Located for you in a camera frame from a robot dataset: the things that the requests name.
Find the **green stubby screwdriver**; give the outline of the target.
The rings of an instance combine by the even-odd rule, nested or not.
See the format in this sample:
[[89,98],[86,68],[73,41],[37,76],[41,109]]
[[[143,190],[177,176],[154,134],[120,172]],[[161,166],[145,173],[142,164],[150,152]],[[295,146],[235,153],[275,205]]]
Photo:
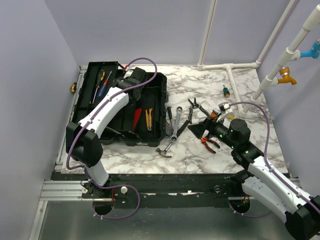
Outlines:
[[230,91],[229,91],[229,89],[225,86],[225,85],[223,85],[223,95],[226,97],[226,98],[228,98],[229,96],[230,96]]

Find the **yellow black pruning shears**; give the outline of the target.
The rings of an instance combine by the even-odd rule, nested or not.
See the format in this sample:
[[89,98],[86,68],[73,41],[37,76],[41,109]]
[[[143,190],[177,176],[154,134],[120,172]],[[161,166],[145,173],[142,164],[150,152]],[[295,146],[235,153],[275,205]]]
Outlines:
[[153,108],[147,108],[145,110],[146,128],[149,132],[152,131],[152,111],[153,111]]

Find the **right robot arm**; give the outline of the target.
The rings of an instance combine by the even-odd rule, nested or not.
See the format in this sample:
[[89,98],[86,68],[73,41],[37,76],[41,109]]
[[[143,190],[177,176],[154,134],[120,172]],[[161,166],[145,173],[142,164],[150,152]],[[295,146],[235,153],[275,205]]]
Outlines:
[[230,191],[254,197],[271,210],[296,240],[310,240],[320,232],[320,197],[292,183],[266,158],[251,141],[251,130],[243,119],[234,119],[229,127],[210,118],[192,124],[188,129],[201,139],[205,133],[232,149],[233,160],[243,170],[230,183]]

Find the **red test pen screwdriver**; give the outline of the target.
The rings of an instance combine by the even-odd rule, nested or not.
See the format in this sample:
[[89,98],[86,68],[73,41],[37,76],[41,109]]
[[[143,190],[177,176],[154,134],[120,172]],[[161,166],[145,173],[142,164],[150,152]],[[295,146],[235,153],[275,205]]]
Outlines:
[[103,85],[102,85],[102,87],[100,88],[99,93],[98,93],[98,98],[102,98],[102,96],[103,96],[103,94],[104,94],[104,92],[105,92],[105,89],[106,89],[106,87],[107,87],[107,84],[108,84],[108,81],[109,81],[109,78],[110,78],[111,74],[112,74],[112,71],[109,72],[106,80],[103,82]]

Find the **long screwdriver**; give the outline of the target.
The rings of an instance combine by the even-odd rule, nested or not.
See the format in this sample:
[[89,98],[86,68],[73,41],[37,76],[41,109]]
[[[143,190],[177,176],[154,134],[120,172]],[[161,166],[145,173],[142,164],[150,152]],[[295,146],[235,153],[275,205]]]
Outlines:
[[98,93],[98,89],[100,88],[100,84],[101,82],[104,80],[105,78],[105,71],[103,69],[101,69],[98,74],[97,74],[97,80],[96,80],[96,85],[95,85],[95,92],[93,95],[93,99],[92,99],[92,104],[94,104],[97,93]]

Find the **black plastic toolbox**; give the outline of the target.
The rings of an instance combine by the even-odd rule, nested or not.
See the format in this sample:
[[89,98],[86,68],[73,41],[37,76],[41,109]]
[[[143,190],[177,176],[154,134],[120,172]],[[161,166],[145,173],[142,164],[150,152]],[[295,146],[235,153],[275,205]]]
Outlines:
[[[116,61],[89,62],[84,74],[83,83],[79,84],[79,97],[73,110],[71,121],[77,123],[86,117],[101,101],[96,85],[102,85],[98,74],[104,71],[108,78],[106,86],[109,89],[112,81],[124,77],[125,72]],[[153,70],[144,70],[139,76],[148,79],[155,78],[146,84],[138,100],[133,100],[124,106],[110,121],[100,140],[109,145],[119,139],[127,146],[139,144],[157,147],[166,136],[167,77]]]

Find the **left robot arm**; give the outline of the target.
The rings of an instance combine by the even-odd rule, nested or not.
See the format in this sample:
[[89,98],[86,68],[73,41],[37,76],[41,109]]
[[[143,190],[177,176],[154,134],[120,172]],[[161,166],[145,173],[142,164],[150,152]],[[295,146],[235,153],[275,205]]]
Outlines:
[[101,161],[103,147],[100,138],[116,114],[130,101],[140,98],[142,83],[148,78],[145,70],[136,67],[129,76],[114,79],[98,105],[79,122],[70,122],[66,127],[67,169],[72,169],[70,159],[80,162],[79,167],[84,168],[95,182],[93,191],[101,198],[110,194],[111,185]]

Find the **red black utility knife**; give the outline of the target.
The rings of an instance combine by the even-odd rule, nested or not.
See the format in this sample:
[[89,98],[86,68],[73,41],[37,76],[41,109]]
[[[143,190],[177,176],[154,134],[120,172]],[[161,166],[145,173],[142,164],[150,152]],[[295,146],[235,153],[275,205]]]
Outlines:
[[133,130],[136,129],[136,126],[137,126],[137,123],[140,119],[140,116],[141,116],[141,113],[142,113],[142,109],[141,108],[137,108],[134,112],[134,120],[133,120]]

